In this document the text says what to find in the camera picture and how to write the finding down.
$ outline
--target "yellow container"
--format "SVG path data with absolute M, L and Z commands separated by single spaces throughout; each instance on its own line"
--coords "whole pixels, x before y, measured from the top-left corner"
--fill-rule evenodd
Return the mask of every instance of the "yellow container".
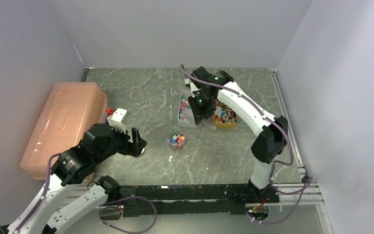
M 218 129 L 235 128 L 237 126 L 237 115 L 230 107 L 220 101 L 215 101 L 214 107 L 216 111 L 213 115 L 213 121 Z

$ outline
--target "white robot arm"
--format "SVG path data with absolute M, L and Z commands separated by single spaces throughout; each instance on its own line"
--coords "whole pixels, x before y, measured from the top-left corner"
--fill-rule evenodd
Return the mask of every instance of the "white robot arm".
M 102 161 L 116 153 L 142 156 L 147 142 L 140 137 L 136 128 L 131 129 L 130 140 L 125 129 L 129 116 L 128 111 L 118 109 L 108 117 L 109 124 L 94 124 L 77 146 L 59 156 L 52 156 L 51 159 L 55 156 L 58 159 L 48 171 L 44 186 L 12 224 L 0 227 L 0 234 L 60 234 L 94 207 L 108 199 L 118 200 L 121 197 L 119 184 L 111 177 L 104 176 L 87 194 L 56 211 L 67 195 Z
M 251 151 L 256 160 L 249 184 L 255 187 L 257 196 L 262 196 L 270 188 L 269 176 L 273 166 L 273 158 L 281 154 L 286 146 L 282 133 L 267 119 L 274 119 L 275 123 L 287 132 L 286 118 L 283 116 L 276 118 L 251 100 L 225 71 L 210 74 L 204 67 L 200 67 L 194 70 L 191 75 L 187 73 L 185 75 L 186 79 L 191 79 L 190 82 L 186 82 L 190 84 L 192 90 L 192 96 L 188 98 L 188 102 L 196 124 L 203 118 L 213 116 L 213 101 L 217 99 L 235 111 L 253 131 L 256 140 Z

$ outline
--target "orange plastic container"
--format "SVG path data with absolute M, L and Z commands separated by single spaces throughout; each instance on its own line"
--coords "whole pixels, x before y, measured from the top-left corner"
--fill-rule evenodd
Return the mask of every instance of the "orange plastic container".
M 45 179 L 50 156 L 76 146 L 84 132 L 103 121 L 107 97 L 93 82 L 56 83 L 26 147 L 20 167 Z

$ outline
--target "floor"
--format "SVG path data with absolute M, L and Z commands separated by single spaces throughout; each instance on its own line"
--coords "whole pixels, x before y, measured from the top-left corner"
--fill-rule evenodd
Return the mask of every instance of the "floor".
M 285 217 L 291 206 L 285 206 L 282 212 L 279 207 L 271 207 L 266 221 L 276 221 Z M 121 229 L 141 231 L 153 220 L 152 215 L 108 221 Z M 99 224 L 98 210 L 93 210 L 74 223 L 65 233 L 69 234 L 116 234 L 115 229 Z M 166 214 L 158 215 L 154 226 L 147 234 L 322 234 L 318 213 L 315 206 L 299 206 L 286 221 L 276 225 L 259 225 L 251 223 L 245 215 L 216 214 Z
M 207 70 L 225 70 L 261 107 L 281 115 L 268 69 Z M 87 82 L 101 87 L 109 107 L 128 110 L 131 117 L 127 126 L 138 128 L 148 142 L 140 158 L 115 155 L 101 163 L 95 179 L 110 175 L 121 185 L 247 183 L 250 179 L 255 160 L 250 147 L 256 138 L 246 123 L 215 132 L 200 124 L 196 128 L 177 125 L 180 93 L 186 89 L 178 68 L 90 69 Z M 186 135 L 181 150 L 170 149 L 167 142 L 168 134 L 176 128 Z M 289 161 L 288 149 L 277 158 Z M 273 178 L 275 183 L 300 183 L 296 163 L 290 167 L 278 165 Z

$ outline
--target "colorful pieces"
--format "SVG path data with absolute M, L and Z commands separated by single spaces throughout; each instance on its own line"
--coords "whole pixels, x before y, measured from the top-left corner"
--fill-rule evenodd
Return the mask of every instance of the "colorful pieces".
M 181 96 L 181 101 L 180 101 L 180 110 L 179 110 L 178 119 L 179 120 L 187 120 L 187 117 L 186 117 L 186 115 L 184 115 L 183 111 L 185 109 L 190 109 L 190 108 L 191 107 L 190 107 L 190 104 L 187 101 L 187 96 L 182 95 Z
M 213 105 L 216 108 L 214 114 L 216 123 L 237 123 L 236 113 L 224 103 L 215 101 Z
M 171 148 L 181 149 L 184 146 L 184 134 L 179 130 L 174 130 L 168 138 Z

